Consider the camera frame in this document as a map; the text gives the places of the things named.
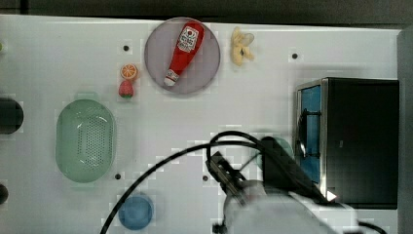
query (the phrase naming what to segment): white table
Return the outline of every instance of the white table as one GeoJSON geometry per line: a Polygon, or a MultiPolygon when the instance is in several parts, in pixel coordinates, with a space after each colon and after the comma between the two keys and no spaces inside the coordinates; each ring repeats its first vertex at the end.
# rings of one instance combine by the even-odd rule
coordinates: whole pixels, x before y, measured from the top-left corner
{"type": "MultiPolygon", "coordinates": [[[[176,97],[144,70],[146,39],[160,21],[0,16],[0,92],[24,109],[22,129],[0,136],[0,182],[10,197],[0,206],[1,233],[98,233],[120,195],[151,165],[177,149],[239,130],[292,141],[294,88],[326,76],[396,79],[398,30],[239,25],[255,35],[254,62],[230,62],[235,24],[208,23],[221,46],[221,66],[205,91],[176,97]],[[131,50],[124,52],[122,47],[131,50]],[[291,54],[298,59],[291,59],[291,54]],[[139,62],[137,96],[117,95],[119,68],[139,62]],[[93,186],[80,186],[56,166],[56,119],[80,91],[94,91],[118,124],[116,160],[93,186]],[[120,173],[122,179],[114,175],[120,173]]],[[[236,164],[250,150],[220,149],[236,164]]],[[[139,188],[156,205],[142,233],[210,233],[225,195],[208,175],[200,151],[165,166],[139,188]]],[[[247,177],[259,178],[255,165],[247,177]]],[[[396,211],[359,217],[397,233],[396,211]]],[[[116,218],[110,233],[134,233],[116,218]]]]}

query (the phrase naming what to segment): blue cup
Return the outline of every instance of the blue cup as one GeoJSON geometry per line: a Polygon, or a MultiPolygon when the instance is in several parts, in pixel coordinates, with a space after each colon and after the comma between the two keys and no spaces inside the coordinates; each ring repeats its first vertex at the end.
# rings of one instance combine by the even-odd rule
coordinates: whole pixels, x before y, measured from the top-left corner
{"type": "Polygon", "coordinates": [[[135,231],[149,224],[153,212],[154,206],[150,198],[144,195],[134,195],[125,201],[118,216],[126,228],[135,231]]]}

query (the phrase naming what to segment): green colander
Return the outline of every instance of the green colander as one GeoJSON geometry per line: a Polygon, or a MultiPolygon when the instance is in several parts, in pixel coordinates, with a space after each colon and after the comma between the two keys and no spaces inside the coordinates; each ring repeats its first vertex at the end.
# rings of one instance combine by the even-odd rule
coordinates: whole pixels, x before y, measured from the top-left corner
{"type": "Polygon", "coordinates": [[[66,177],[87,183],[109,170],[116,124],[104,105],[93,99],[71,102],[58,116],[56,131],[56,162],[66,177]]]}

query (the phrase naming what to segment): ketchup bottle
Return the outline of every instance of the ketchup bottle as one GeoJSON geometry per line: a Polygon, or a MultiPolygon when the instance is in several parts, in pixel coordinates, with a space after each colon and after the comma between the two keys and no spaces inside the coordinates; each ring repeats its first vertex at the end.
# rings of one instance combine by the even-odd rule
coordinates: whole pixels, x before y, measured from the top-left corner
{"type": "Polygon", "coordinates": [[[175,84],[182,71],[185,70],[198,49],[200,49],[203,39],[204,28],[199,22],[191,20],[183,26],[164,80],[167,86],[175,84]]]}

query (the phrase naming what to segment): round plate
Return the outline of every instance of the round plate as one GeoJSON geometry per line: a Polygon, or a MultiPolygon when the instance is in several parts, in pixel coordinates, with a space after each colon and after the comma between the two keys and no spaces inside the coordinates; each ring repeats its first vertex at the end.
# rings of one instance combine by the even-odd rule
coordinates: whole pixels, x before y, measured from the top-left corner
{"type": "Polygon", "coordinates": [[[190,18],[169,19],[149,36],[145,46],[145,64],[152,79],[162,88],[177,94],[190,94],[206,87],[218,71],[221,54],[218,41],[204,24],[205,34],[201,48],[180,75],[174,86],[164,84],[172,60],[176,40],[183,25],[190,18]]]}

